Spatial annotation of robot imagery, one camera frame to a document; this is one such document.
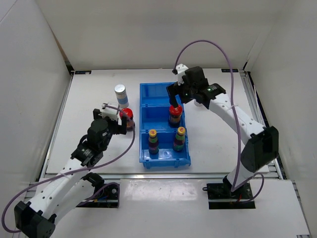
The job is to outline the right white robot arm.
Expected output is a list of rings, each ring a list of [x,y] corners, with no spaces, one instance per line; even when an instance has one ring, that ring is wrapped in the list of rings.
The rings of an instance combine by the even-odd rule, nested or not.
[[[177,81],[166,88],[170,104],[177,104],[177,96],[183,104],[195,100],[229,125],[237,133],[238,142],[244,145],[238,148],[235,169],[223,179],[223,194],[234,198],[240,193],[240,187],[277,157],[279,132],[274,126],[265,127],[233,105],[225,89],[217,83],[209,84],[201,67],[188,68],[179,64],[173,73]]]

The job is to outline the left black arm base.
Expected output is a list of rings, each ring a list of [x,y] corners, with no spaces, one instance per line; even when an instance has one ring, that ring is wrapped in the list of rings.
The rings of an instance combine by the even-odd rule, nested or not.
[[[88,181],[94,188],[91,197],[79,203],[80,208],[119,208],[120,184],[106,182],[96,173],[88,173],[82,180]]]

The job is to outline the yellow-cap sauce bottle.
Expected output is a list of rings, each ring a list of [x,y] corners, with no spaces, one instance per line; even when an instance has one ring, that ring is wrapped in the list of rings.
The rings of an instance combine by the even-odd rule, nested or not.
[[[157,137],[157,131],[155,129],[149,130],[149,139],[148,139],[148,145],[149,145],[149,152],[151,154],[157,154],[159,152],[159,141]]]
[[[185,132],[186,129],[182,126],[180,126],[177,129],[177,133],[175,135],[175,139],[173,142],[173,149],[175,151],[182,151],[184,148],[184,144],[185,144]]]

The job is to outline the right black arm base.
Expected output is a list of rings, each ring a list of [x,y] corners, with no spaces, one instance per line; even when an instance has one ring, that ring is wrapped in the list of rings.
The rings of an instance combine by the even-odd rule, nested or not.
[[[207,183],[202,188],[207,193],[210,210],[255,209],[255,202],[249,183],[233,193],[223,183]]]

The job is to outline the red-lid sauce jar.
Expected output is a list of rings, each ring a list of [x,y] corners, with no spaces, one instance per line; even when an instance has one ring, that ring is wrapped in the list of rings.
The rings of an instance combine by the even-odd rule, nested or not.
[[[134,122],[134,115],[133,115],[133,111],[130,108],[123,108],[122,112],[119,113],[120,118],[123,119],[124,117],[126,117],[126,129],[127,131],[132,131],[135,127],[135,122]]]
[[[182,113],[183,113],[183,108],[181,105],[178,105],[177,107],[174,107],[174,106],[169,107],[168,122],[170,126],[178,127],[180,125]]]

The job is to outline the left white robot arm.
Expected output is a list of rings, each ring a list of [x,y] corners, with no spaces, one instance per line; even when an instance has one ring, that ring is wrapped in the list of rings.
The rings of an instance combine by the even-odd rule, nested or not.
[[[108,186],[92,170],[99,168],[113,135],[126,134],[128,115],[119,107],[103,104],[62,170],[28,202],[14,207],[16,232],[29,238],[49,238],[58,222],[72,209],[103,195]]]

